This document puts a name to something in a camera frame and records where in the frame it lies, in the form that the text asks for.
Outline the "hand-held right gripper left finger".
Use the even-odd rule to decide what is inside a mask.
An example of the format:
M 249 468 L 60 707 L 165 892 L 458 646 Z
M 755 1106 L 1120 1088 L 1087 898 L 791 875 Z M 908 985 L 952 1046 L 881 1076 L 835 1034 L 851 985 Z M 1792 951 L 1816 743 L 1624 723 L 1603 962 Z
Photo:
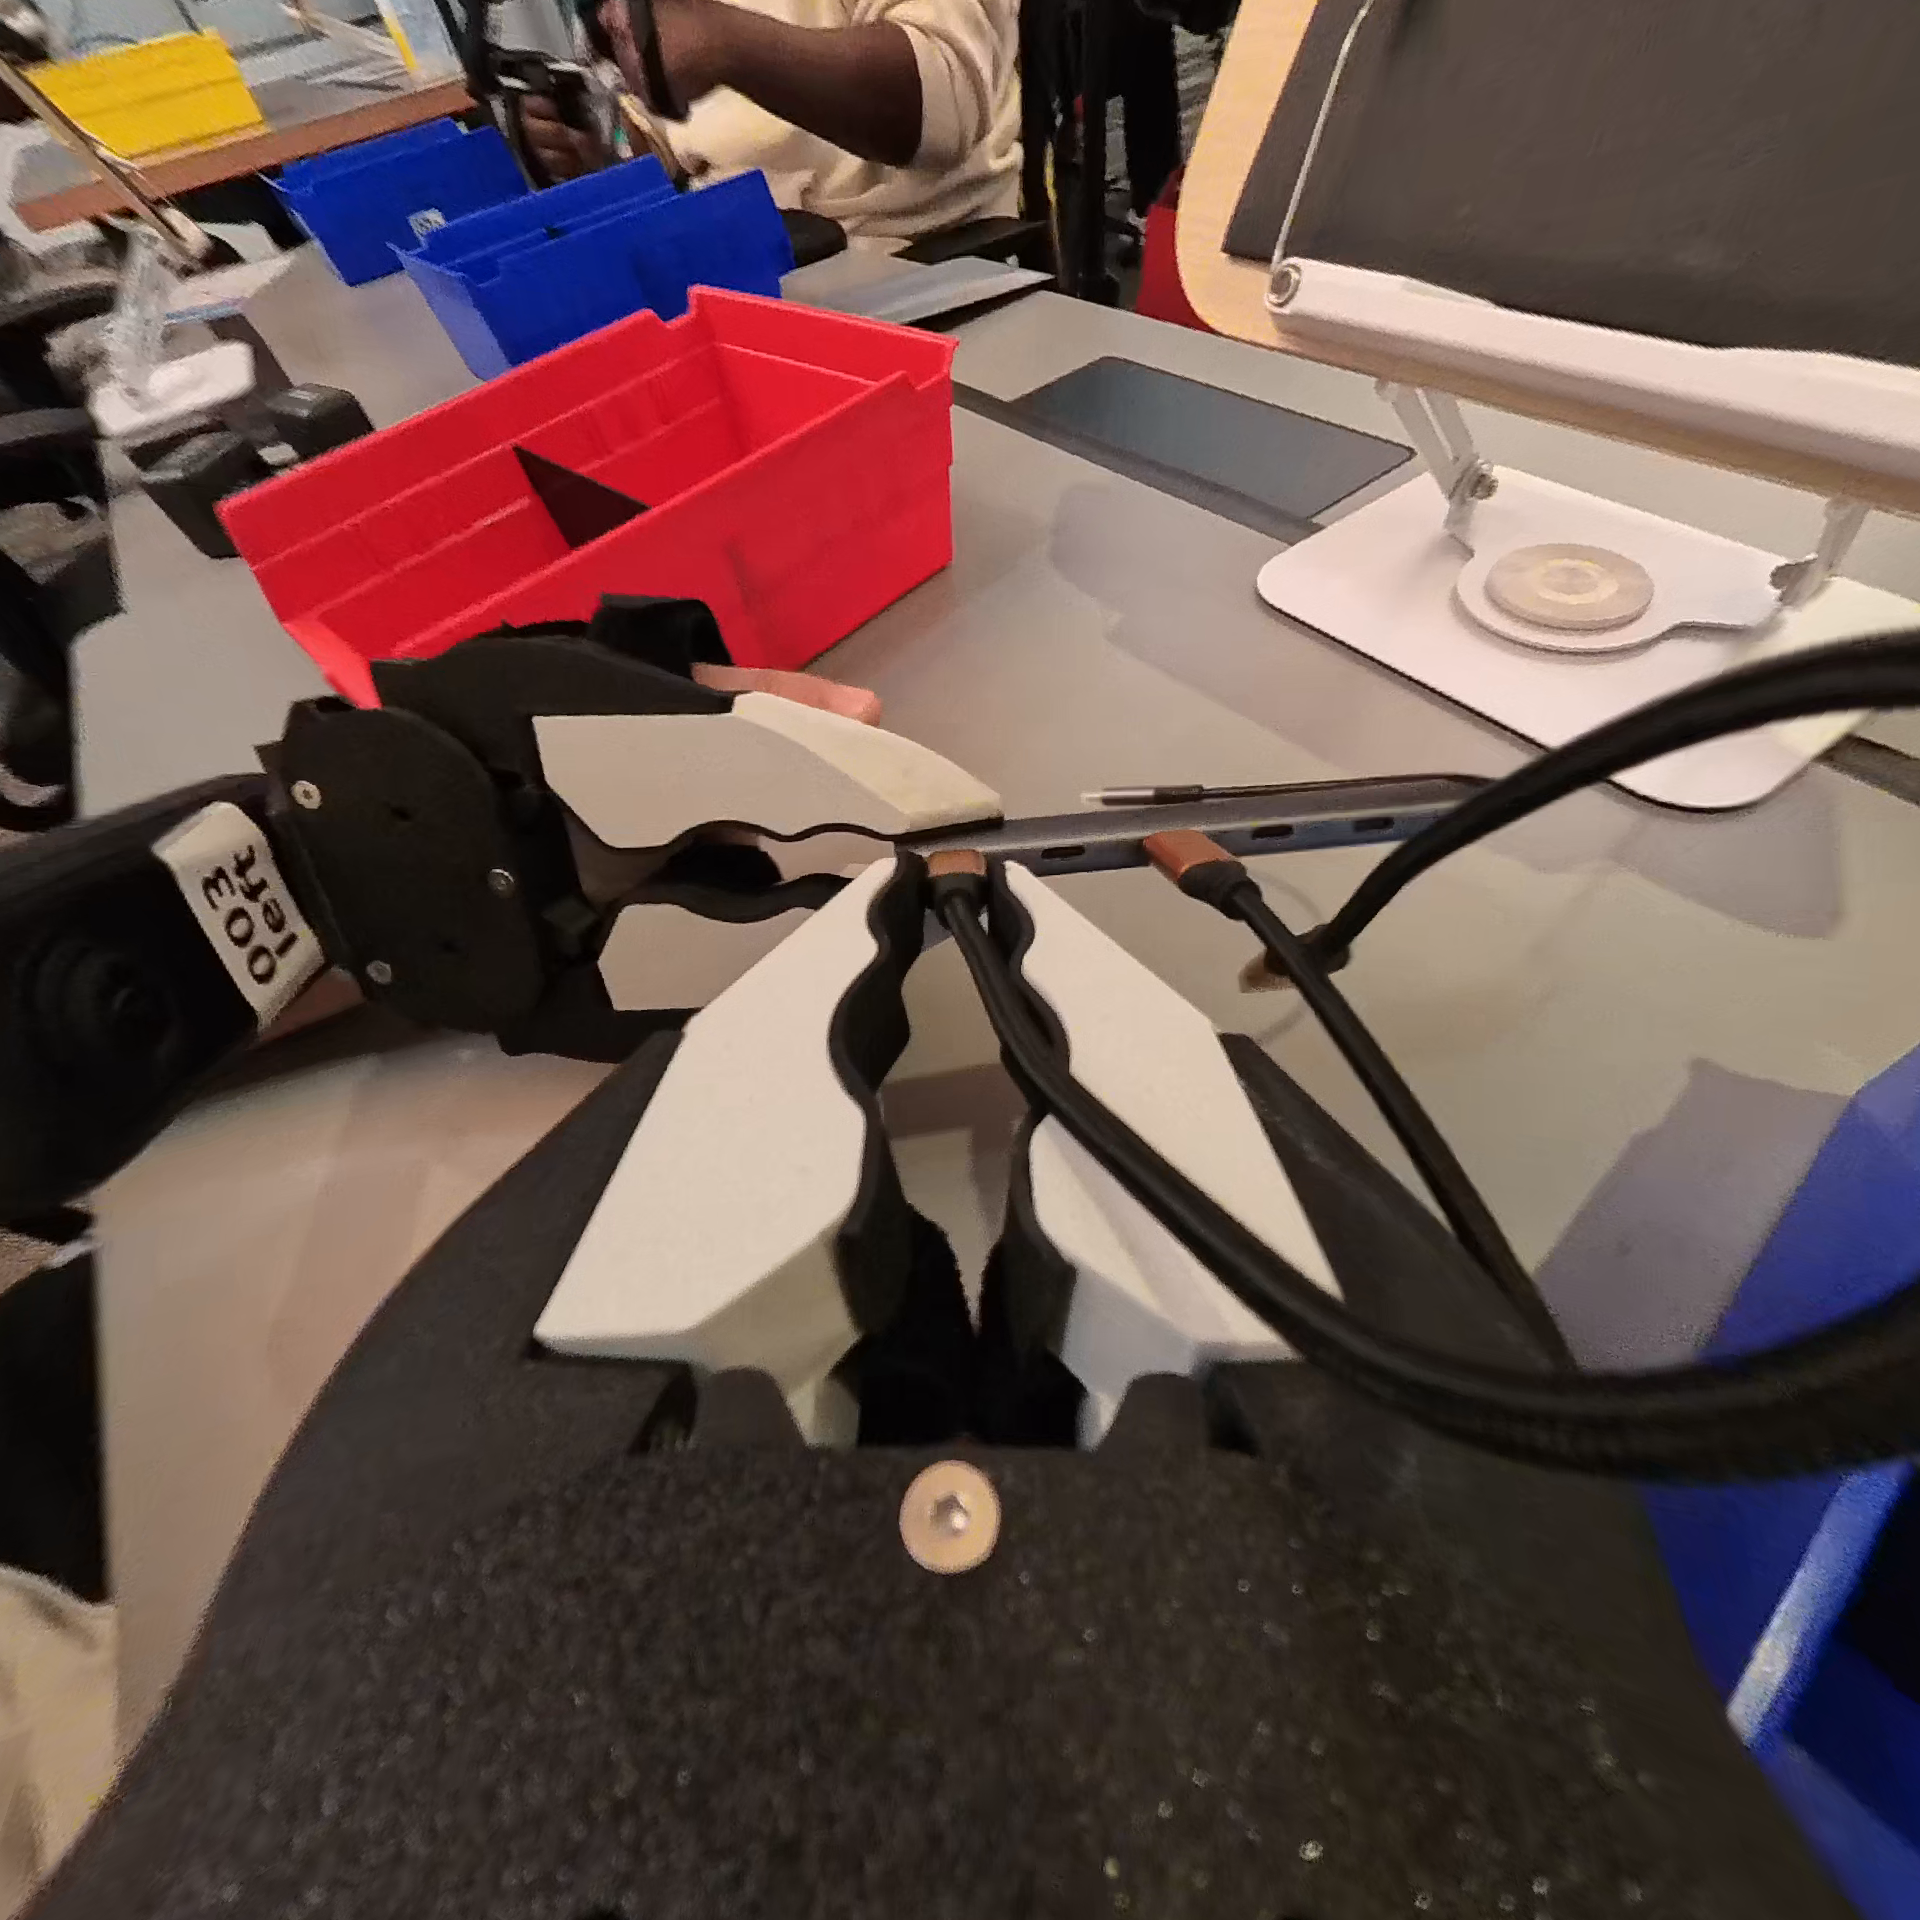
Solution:
M 809 1443 L 856 1440 L 843 1366 L 916 1276 L 881 1088 L 921 926 L 921 859 L 885 857 L 688 1020 L 539 1310 L 541 1356 L 757 1371 Z

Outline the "black cable orange plug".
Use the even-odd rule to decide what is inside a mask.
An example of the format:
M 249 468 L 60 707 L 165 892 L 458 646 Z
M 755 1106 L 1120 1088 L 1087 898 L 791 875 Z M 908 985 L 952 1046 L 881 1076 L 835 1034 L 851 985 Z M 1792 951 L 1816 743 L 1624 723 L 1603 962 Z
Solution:
M 1652 1375 L 1512 1375 L 1383 1332 L 1331 1298 L 1091 1092 L 1024 1009 L 980 914 L 989 870 L 953 856 L 929 879 L 1024 1090 L 1229 1296 L 1383 1411 L 1531 1467 L 1631 1482 L 1736 1484 L 1916 1457 L 1916 1282 L 1768 1351 Z
M 1385 857 L 1333 914 L 1333 922 L 1311 935 L 1292 934 L 1267 905 L 1249 871 L 1205 834 L 1156 832 L 1146 840 L 1146 851 L 1151 864 L 1186 898 L 1201 902 L 1223 919 L 1256 934 L 1268 969 L 1297 991 L 1312 1010 L 1312 1018 L 1419 1172 L 1460 1248 L 1477 1262 L 1482 1276 L 1519 1307 L 1523 1326 L 1543 1351 L 1555 1361 L 1571 1361 L 1571 1350 L 1535 1278 L 1521 1265 L 1419 1098 L 1412 1095 L 1380 1043 L 1338 991 L 1333 975 L 1348 966 L 1359 938 L 1418 879 L 1559 801 L 1609 785 L 1649 761 L 1711 746 L 1724 737 L 1829 714 L 1912 711 L 1916 702 L 1916 628 L 1839 641 L 1797 657 L 1739 668 L 1711 684 L 1696 684 L 1546 752 L 1475 792 L 1437 823 L 1415 832 Z

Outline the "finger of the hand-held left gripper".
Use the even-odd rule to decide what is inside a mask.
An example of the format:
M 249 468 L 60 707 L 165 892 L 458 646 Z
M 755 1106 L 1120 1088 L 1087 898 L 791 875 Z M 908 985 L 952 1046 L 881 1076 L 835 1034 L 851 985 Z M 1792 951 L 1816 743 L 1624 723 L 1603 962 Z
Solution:
M 875 958 L 889 863 L 781 875 L 765 857 L 671 863 L 610 910 L 596 975 L 623 1016 L 828 1010 Z
M 712 828 L 897 841 L 1002 818 L 1000 794 L 952 759 L 770 692 L 708 714 L 539 715 L 535 747 L 554 798 L 617 851 Z

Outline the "grey desk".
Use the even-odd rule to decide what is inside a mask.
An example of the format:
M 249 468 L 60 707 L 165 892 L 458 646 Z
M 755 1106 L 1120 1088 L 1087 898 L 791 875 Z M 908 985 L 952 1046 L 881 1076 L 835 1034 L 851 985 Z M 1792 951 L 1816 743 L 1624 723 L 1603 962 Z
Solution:
M 253 310 L 297 378 L 380 425 L 468 375 L 411 287 L 311 255 Z M 1379 434 L 1354 375 L 1034 295 L 962 324 L 957 379 L 1016 401 L 1125 358 Z M 1725 537 L 1805 551 L 1809 496 L 1469 412 L 1500 464 Z M 956 563 L 823 672 L 994 785 L 1077 810 L 1130 782 L 1497 776 L 1497 732 L 1258 604 L 1281 537 L 962 410 Z M 76 652 L 80 794 L 114 810 L 253 766 L 323 682 L 236 563 L 133 491 L 129 609 Z M 1746 814 L 1575 798 L 1449 863 L 1370 928 L 1341 991 L 1440 1123 L 1585 1363 L 1677 1361 L 1714 1330 L 1850 1098 L 1916 1050 L 1916 804 L 1829 766 Z M 1160 879 L 1067 898 L 1219 1024 L 1256 1036 L 1385 1163 L 1404 1156 L 1243 940 Z M 1018 1098 L 948 951 L 911 980 L 885 1090 L 906 1190 L 975 1278 Z M 418 1256 L 596 1084 L 385 1016 L 268 1048 L 100 1193 L 99 1305 L 116 1748 L 143 1737 L 261 1484 Z

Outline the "large blue storage bin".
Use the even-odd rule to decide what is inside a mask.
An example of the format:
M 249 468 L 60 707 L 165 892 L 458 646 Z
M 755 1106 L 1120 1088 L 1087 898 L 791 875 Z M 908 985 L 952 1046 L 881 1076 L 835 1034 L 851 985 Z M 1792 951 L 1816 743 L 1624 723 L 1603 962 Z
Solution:
M 1889 1296 L 1919 1265 L 1919 1066 L 1839 1116 L 1714 1330 L 1731 1358 Z M 1696 1658 L 1864 1915 L 1919 1915 L 1916 1459 L 1729 1488 L 1649 1519 Z

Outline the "yellow storage bin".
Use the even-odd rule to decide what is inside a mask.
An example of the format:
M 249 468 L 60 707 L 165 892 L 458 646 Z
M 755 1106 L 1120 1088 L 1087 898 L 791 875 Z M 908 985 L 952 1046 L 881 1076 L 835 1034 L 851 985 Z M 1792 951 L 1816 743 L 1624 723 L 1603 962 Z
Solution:
M 209 31 L 28 64 L 24 79 L 89 142 L 121 160 L 268 128 L 236 52 Z

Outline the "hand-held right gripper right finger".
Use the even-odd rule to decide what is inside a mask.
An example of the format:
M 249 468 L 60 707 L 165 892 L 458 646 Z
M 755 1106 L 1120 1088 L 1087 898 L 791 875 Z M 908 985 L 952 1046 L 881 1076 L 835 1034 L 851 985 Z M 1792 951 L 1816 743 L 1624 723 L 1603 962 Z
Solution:
M 994 879 L 989 930 L 1072 1076 L 1311 1284 L 1329 1250 L 1216 1024 L 1027 870 Z M 1016 1443 L 1092 1449 L 1144 1377 L 1295 1361 L 1066 1127 L 1016 1134 L 980 1292 L 994 1420 Z

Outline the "small white stand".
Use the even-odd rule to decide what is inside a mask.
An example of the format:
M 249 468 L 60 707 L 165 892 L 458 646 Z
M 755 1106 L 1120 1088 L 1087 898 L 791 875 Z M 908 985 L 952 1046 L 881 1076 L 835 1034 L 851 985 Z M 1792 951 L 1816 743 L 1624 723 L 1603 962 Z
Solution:
M 263 262 L 180 276 L 157 236 L 138 228 L 106 313 L 99 370 L 87 379 L 96 438 L 135 442 L 251 396 L 259 372 L 247 340 L 172 358 L 167 339 L 179 324 L 241 320 L 245 302 L 271 279 Z

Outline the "person's left hand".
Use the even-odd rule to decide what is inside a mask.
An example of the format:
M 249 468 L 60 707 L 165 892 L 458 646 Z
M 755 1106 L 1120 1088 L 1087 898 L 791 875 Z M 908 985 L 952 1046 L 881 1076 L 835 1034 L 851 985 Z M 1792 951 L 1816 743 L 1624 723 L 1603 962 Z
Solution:
M 731 664 L 695 664 L 691 671 L 695 684 L 723 692 L 731 700 L 735 711 L 746 711 L 751 724 L 765 732 L 796 735 L 809 729 L 813 723 L 797 723 L 778 719 L 778 707 L 789 711 L 828 714 L 835 728 L 881 724 L 881 696 L 840 682 L 817 679 L 808 672 L 748 668 Z

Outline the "grey flat pouch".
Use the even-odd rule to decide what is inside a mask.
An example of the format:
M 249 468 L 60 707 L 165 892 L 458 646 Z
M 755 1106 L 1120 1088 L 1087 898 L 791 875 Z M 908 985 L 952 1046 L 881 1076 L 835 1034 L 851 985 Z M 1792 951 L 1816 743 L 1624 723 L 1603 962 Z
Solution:
M 781 276 L 786 302 L 858 320 L 933 330 L 1051 288 L 1051 275 L 1003 259 L 916 262 L 871 250 L 851 250 Z

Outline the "black power adapter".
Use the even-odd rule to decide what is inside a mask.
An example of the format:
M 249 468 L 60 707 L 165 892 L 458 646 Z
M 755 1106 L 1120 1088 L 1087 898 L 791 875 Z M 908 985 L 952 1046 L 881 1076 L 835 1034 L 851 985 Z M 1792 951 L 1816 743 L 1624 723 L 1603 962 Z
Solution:
M 221 504 L 280 476 L 281 464 L 245 434 L 216 423 L 135 443 L 129 450 L 145 496 L 211 561 L 236 561 Z
M 299 464 L 375 433 L 359 398 L 321 382 L 297 382 L 271 393 L 261 404 L 277 443 L 287 446 Z

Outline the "wooden table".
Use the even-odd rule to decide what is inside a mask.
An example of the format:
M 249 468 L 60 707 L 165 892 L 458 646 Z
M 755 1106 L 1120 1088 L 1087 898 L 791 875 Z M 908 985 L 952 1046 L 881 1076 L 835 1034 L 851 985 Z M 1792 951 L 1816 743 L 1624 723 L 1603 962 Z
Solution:
M 135 167 L 151 202 L 268 175 L 287 163 L 335 154 L 349 144 L 416 128 L 473 108 L 461 81 L 389 90 L 347 86 L 341 76 L 263 81 L 251 87 L 261 128 L 160 151 Z M 5 178 L 5 208 L 35 231 L 83 225 L 121 208 L 129 195 L 49 137 L 28 142 Z

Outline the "red object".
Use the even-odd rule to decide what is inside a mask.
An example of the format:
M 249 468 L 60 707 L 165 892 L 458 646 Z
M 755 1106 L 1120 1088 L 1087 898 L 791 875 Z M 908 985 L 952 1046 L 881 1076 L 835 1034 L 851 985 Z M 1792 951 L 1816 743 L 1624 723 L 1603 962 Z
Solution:
M 1163 324 L 1209 331 L 1209 324 L 1189 302 L 1179 270 L 1178 220 L 1183 187 L 1185 167 L 1178 164 L 1144 215 L 1137 313 Z

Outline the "grey USB hub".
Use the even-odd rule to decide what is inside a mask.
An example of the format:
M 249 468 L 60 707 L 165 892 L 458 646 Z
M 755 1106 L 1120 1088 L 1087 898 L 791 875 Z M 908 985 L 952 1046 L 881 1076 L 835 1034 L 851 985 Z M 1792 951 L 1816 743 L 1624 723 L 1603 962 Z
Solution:
M 1201 832 L 1233 857 L 1396 847 L 1490 785 L 1480 776 L 1396 776 L 1221 790 L 1125 790 L 1122 804 L 1044 818 L 969 823 L 908 834 L 899 849 L 933 857 L 975 851 L 1058 880 L 1147 866 L 1160 832 Z

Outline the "red storage bin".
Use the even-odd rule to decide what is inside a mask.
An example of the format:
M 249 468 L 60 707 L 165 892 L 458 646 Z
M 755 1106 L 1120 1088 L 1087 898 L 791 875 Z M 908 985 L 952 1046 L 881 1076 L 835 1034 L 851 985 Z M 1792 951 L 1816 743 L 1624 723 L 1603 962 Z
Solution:
M 609 594 L 804 668 L 953 561 L 941 334 L 703 287 L 218 506 L 329 686 Z

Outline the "person's beige clothing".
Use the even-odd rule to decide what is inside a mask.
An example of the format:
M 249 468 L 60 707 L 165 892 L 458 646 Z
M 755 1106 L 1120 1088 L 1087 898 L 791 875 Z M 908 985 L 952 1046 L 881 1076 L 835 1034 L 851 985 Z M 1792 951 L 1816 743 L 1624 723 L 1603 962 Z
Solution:
M 3 1568 L 3 1915 L 25 1913 L 116 1772 L 120 1618 Z

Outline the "black board wooden rim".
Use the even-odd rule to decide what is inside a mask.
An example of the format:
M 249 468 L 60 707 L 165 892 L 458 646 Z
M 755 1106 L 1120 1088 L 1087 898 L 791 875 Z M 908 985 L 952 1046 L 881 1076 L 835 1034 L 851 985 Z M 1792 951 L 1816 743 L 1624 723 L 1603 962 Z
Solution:
M 1242 6 L 1225 339 L 1916 515 L 1916 6 Z

